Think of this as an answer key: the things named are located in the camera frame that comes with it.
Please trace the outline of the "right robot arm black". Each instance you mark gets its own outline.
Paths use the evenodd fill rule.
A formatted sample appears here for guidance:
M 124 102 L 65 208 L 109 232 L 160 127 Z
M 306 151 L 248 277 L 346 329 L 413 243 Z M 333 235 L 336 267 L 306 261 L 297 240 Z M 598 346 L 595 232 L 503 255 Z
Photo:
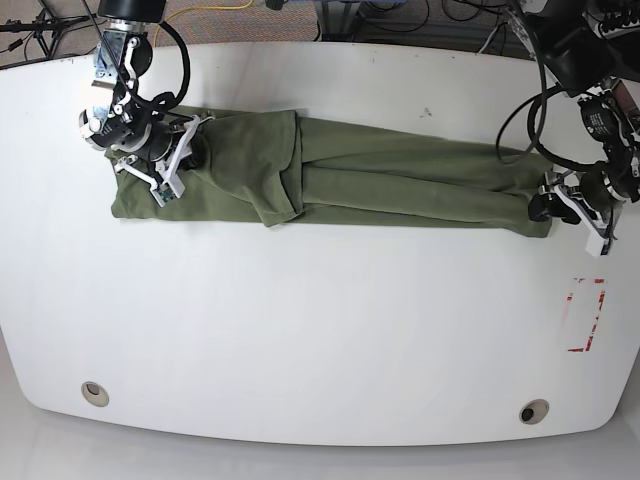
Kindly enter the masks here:
M 115 173 L 127 173 L 146 183 L 161 207 L 183 196 L 185 185 L 179 173 L 203 164 L 208 147 L 201 126 L 215 118 L 176 111 L 190 84 L 191 63 L 186 43 L 165 21 L 165 10 L 164 1 L 99 3 L 97 15 L 108 20 L 109 26 L 96 30 L 92 86 L 110 97 L 79 115 L 82 138 L 92 148 L 113 156 Z M 176 42 L 182 81 L 177 93 L 166 91 L 148 100 L 139 93 L 139 86 L 153 59 L 146 31 L 151 24 Z

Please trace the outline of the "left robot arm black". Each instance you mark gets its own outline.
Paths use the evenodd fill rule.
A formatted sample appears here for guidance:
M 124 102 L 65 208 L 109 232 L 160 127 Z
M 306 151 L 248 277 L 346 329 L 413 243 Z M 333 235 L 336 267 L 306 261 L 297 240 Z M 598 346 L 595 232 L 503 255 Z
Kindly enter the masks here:
M 549 1 L 536 13 L 510 1 L 507 12 L 540 75 L 540 93 L 522 105 L 528 111 L 527 149 L 553 165 L 529 202 L 529 218 L 584 224 L 587 251 L 606 256 L 623 206 L 639 200 L 639 107 L 614 74 L 621 53 L 600 24 L 590 25 L 585 1 Z M 582 124 L 601 145 L 604 159 L 586 164 L 543 146 L 548 102 L 559 94 L 576 100 Z

